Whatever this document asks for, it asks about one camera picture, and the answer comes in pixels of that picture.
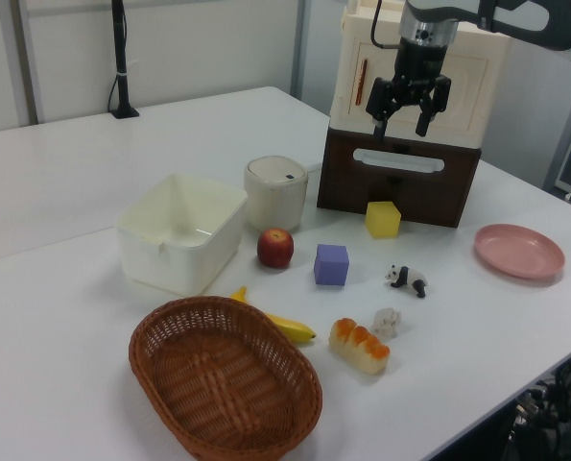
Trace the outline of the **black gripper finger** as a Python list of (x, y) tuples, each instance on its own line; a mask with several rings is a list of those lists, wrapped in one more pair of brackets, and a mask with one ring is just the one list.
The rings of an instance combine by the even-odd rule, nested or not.
[(402, 107), (399, 89), (395, 82), (377, 77), (373, 81), (366, 112), (374, 124), (373, 136), (377, 141), (385, 137), (389, 119)]
[(424, 137), (430, 123), (447, 108), (451, 89), (450, 79), (435, 79), (429, 88), (424, 88), (419, 96), (420, 115), (416, 123), (416, 134)]

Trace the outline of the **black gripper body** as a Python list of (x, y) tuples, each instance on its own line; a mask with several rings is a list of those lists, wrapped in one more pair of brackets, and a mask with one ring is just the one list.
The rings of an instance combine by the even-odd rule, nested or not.
[(398, 45), (392, 79), (393, 100), (399, 106), (413, 106), (430, 99), (446, 106), (451, 80), (441, 74), (447, 46), (420, 45), (401, 40)]

